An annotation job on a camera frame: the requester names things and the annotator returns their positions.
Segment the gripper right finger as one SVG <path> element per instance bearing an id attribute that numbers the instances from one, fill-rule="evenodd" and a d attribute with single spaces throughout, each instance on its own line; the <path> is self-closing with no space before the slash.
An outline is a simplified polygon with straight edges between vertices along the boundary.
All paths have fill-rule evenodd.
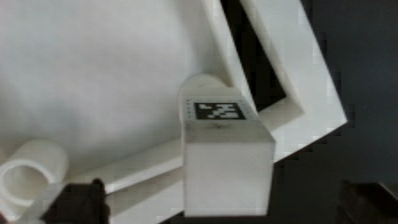
<path id="1" fill-rule="evenodd" d="M 342 182 L 336 224 L 398 224 L 398 183 Z"/>

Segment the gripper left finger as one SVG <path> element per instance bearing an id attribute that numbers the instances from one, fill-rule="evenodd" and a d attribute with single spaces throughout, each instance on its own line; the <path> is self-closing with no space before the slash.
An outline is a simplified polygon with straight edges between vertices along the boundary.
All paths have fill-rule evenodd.
<path id="1" fill-rule="evenodd" d="M 106 184 L 100 179 L 66 185 L 42 221 L 45 224 L 111 224 Z"/>

